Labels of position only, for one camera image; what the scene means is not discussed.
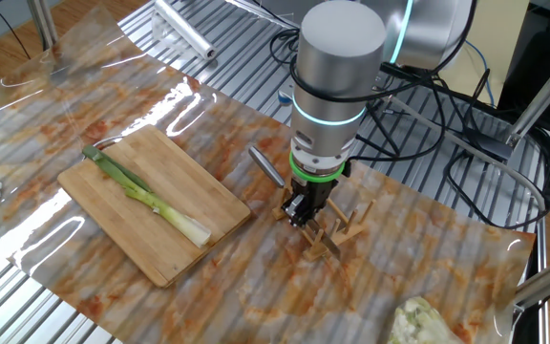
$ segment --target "metal grate table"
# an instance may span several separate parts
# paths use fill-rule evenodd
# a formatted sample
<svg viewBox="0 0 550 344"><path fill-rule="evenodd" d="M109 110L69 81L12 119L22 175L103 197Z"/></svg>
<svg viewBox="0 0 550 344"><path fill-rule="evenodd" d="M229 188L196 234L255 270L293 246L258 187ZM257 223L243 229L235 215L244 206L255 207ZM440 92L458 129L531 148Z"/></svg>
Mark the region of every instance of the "metal grate table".
<svg viewBox="0 0 550 344"><path fill-rule="evenodd" d="M289 125L291 109L279 102L278 92L291 94L293 83L287 67L270 58L268 49L270 38L282 26L264 19L260 9L235 0L169 1L220 49L215 61L208 63L196 58L191 51L186 50L187 47L177 46L173 49L162 42L153 41L152 3L129 15L119 26L146 53ZM289 54L281 43L275 47L282 56ZM403 81L390 80L387 75L381 75L376 80L380 86L392 82L392 87L396 87ZM414 88L398 97L427 118L438 119L432 91ZM461 123L454 116L452 104L444 95L441 97L447 124L460 129ZM459 106L463 110L467 109L467 104L463 102ZM428 130L409 116L399 115L393 107L385 107L385 110L379 117L403 155L417 153L436 141L438 133ZM508 125L479 112L476 112L476 121L483 133L494 137L502 135ZM370 120L363 122L360 134L384 145L385 139ZM370 166L461 214L476 218L470 207L460 201L444 180L443 167L458 152L458 147L445 140L432 154L415 161L373 163ZM366 145L357 145L354 154L378 156L379 153ZM542 186L544 163L539 148L531 140L524 140L518 146L509 165ZM527 190L483 161L463 161L453 167L452 173L464 191L497 224L523 222L538 213ZM544 220L520 230L538 234L539 270L544 269ZM541 343L548 343L546 314L545 306L539 313ZM119 340L0 257L0 343L114 342Z"/></svg>

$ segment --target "wooden cutting board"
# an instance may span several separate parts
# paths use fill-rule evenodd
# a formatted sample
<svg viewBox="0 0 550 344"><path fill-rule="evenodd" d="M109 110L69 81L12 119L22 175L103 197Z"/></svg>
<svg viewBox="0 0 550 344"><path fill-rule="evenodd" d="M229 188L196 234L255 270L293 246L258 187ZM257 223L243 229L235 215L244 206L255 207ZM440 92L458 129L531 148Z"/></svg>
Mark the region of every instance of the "wooden cutting board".
<svg viewBox="0 0 550 344"><path fill-rule="evenodd" d="M166 287L250 216L249 208L156 127L148 125L105 149L168 204L211 230L196 247L145 204L85 160L58 176L65 191L146 276Z"/></svg>

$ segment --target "green onion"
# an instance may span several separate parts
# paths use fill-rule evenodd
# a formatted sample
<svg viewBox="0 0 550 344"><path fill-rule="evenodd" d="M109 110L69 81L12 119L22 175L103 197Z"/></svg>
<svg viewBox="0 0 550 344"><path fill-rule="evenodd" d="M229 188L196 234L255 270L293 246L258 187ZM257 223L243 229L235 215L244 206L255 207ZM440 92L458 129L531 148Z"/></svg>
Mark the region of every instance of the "green onion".
<svg viewBox="0 0 550 344"><path fill-rule="evenodd" d="M124 168L92 145L82 149L82 154L124 188L124 194L148 205L152 210L177 228L197 247L207 244L211 231L198 221L180 213L157 196L139 176Z"/></svg>
<svg viewBox="0 0 550 344"><path fill-rule="evenodd" d="M107 161L113 163L114 166L117 167L122 173L124 173L124 175L127 176L133 183L137 184L139 187L141 187L142 189L148 192L152 192L152 189L150 188L150 186L148 186L148 183L144 182L142 178L140 178L135 173L131 172L126 167L119 164L114 159L110 158L110 156L108 156L104 152L96 149L94 146L87 145L86 147L84 147L84 149L82 149L82 153L92 161L95 160L93 159L93 157L97 157L97 156L105 158Z"/></svg>

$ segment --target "teal light ring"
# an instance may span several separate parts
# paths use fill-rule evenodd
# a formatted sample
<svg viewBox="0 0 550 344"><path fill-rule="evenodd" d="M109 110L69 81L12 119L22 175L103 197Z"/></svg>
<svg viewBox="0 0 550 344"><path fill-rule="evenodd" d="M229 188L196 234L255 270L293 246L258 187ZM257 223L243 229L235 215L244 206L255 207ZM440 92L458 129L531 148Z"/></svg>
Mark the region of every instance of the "teal light ring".
<svg viewBox="0 0 550 344"><path fill-rule="evenodd" d="M409 27L409 20L411 19L411 9L413 8L413 0L407 0L407 8L405 9L405 16L402 19L402 27L400 28L400 34L398 35L398 40L396 41L396 48L393 50L391 55L390 63L395 63L400 54L400 49L402 48L402 42L405 40L405 34L407 33L407 28Z"/></svg>
<svg viewBox="0 0 550 344"><path fill-rule="evenodd" d="M346 119L346 120L323 120L323 119L315 118L312 115L306 113L303 109L301 109L301 107L296 102L296 97L295 96L292 96L292 101L294 102L294 107L296 107L296 110L298 110L299 114L303 115L304 118L306 118L306 119L308 119L312 122L318 123L318 124L330 125L330 126L350 124L350 123L354 122L355 120L361 118L362 115L364 115L364 112L367 110L366 107L363 107L362 111L360 111L360 113L358 115L354 116L353 118Z"/></svg>

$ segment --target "plastic wrap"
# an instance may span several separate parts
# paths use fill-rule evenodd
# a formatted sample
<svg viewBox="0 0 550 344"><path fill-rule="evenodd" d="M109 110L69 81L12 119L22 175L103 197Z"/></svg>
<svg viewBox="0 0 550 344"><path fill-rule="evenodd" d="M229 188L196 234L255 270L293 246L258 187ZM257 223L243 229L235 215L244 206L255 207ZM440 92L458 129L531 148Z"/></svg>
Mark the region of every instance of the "plastic wrap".
<svg viewBox="0 0 550 344"><path fill-rule="evenodd" d="M154 9L155 12L152 14L152 35L155 39L166 39L170 34L170 30L175 29L177 35L183 37L200 57L206 60L216 58L216 53L218 52L216 47L209 43L197 29L190 25L181 14L175 11L164 0L155 0ZM180 40L176 37L177 35L173 35L173 41L167 42L165 40L165 43L174 47L179 45Z"/></svg>
<svg viewBox="0 0 550 344"><path fill-rule="evenodd" d="M138 270L56 182L81 148L154 124L254 217L168 289ZM373 343L422 296L464 343L508 343L534 236L470 220L365 165L333 200L377 201L342 261L303 259L271 209L289 129L139 51L101 7L0 82L0 254L125 343ZM322 225L333 221L325 210Z"/></svg>

